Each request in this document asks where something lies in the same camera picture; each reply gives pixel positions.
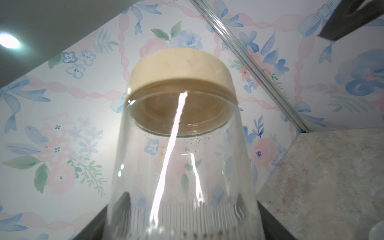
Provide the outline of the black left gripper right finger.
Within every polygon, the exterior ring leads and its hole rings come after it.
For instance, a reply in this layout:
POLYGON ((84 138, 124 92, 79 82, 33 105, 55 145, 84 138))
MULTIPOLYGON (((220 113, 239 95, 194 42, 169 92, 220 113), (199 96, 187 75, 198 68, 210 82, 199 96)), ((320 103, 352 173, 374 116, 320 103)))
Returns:
POLYGON ((260 202, 258 207, 266 240, 297 240, 260 202))

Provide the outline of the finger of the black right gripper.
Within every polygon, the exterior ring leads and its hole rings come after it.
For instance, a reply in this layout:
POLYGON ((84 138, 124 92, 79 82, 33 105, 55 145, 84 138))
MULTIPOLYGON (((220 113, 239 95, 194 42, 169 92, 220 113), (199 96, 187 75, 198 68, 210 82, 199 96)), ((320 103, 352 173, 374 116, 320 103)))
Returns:
POLYGON ((363 26, 383 26, 384 20, 380 18, 383 14, 383 0, 341 1, 322 28, 319 37, 337 41, 363 26))

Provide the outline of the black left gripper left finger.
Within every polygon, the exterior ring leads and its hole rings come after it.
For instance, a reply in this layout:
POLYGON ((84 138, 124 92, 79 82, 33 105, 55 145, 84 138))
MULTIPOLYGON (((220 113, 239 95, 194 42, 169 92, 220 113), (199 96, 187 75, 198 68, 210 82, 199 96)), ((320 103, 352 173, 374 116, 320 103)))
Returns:
POLYGON ((102 240, 107 220, 107 209, 105 206, 93 220, 74 237, 74 240, 102 240))

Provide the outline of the glass jar with tea leaves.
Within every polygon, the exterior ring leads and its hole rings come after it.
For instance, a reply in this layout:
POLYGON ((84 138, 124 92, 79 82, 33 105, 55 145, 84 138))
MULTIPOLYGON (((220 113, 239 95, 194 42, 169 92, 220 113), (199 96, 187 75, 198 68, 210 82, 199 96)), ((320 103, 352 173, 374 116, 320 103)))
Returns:
POLYGON ((262 219, 237 102, 230 120, 180 136, 187 93, 171 134, 123 118, 105 240, 263 240, 262 219))

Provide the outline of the beige jar lid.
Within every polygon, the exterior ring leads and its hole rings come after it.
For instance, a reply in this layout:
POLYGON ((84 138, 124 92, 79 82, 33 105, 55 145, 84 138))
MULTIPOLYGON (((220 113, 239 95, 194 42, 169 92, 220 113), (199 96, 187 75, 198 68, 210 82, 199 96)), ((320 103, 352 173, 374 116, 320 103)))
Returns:
POLYGON ((166 49, 141 59, 132 70, 125 106, 144 130, 171 134, 179 96, 187 93, 180 136, 225 125, 237 102, 232 76, 217 57, 195 49, 166 49))

